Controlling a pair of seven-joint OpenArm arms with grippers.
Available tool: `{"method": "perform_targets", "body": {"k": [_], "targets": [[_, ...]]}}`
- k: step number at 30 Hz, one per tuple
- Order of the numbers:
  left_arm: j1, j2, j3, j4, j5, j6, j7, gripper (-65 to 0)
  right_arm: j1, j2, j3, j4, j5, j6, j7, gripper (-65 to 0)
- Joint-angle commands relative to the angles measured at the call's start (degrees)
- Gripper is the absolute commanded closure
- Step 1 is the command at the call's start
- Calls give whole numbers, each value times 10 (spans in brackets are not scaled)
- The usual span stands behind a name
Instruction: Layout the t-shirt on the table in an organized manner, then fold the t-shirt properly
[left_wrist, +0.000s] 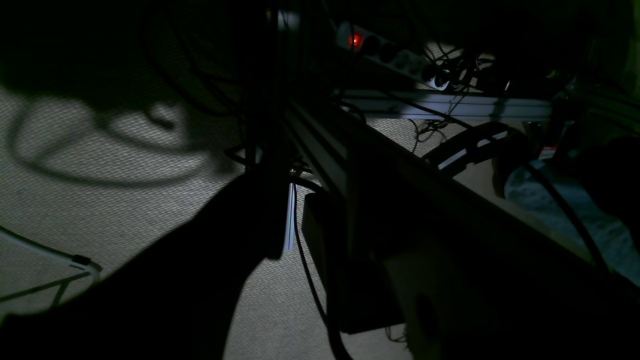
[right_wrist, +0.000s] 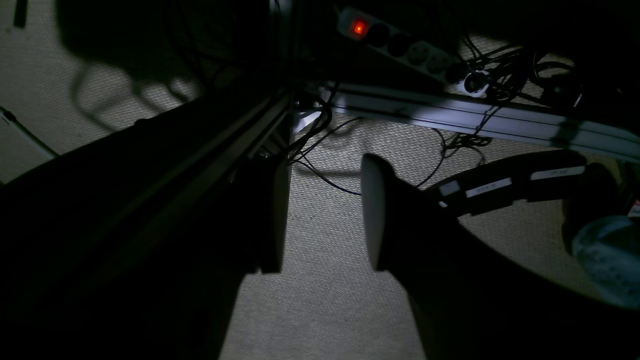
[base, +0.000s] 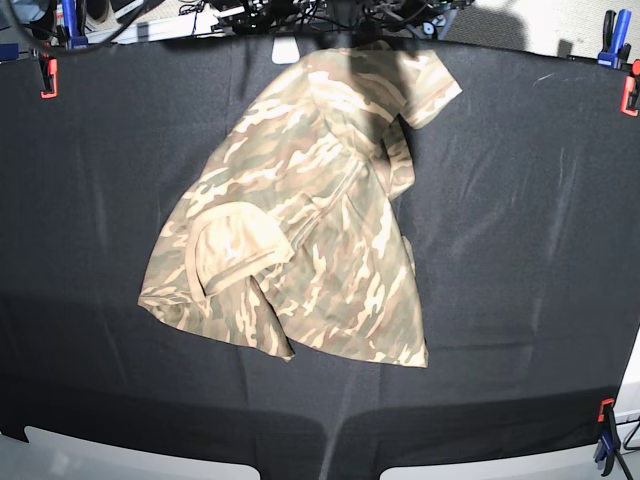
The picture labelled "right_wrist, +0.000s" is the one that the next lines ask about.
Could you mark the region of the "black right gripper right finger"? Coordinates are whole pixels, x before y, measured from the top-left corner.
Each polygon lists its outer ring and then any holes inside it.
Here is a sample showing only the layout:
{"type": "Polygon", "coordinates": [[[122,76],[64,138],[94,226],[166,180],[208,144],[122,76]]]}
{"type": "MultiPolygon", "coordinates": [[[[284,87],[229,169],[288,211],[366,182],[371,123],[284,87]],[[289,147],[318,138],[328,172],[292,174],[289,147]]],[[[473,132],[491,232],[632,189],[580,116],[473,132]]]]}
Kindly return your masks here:
{"type": "Polygon", "coordinates": [[[637,360],[639,224],[618,212],[610,171],[579,153],[526,153],[426,190],[382,157],[361,162],[372,268],[407,292],[430,360],[637,360]],[[508,259],[459,221],[516,200],[562,199],[564,250],[595,300],[508,259]]]}

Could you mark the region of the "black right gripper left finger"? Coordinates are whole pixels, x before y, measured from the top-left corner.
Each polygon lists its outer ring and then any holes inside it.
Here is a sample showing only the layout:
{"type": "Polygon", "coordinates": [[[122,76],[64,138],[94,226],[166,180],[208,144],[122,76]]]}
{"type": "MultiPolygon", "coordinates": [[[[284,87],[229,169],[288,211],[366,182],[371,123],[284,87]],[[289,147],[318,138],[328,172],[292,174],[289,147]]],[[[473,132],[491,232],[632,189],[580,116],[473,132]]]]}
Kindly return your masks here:
{"type": "Polygon", "coordinates": [[[202,253],[190,319],[192,360],[216,360],[240,285],[250,274],[282,271],[291,172],[285,159],[259,154],[245,162],[215,202],[201,230],[202,253]]]}

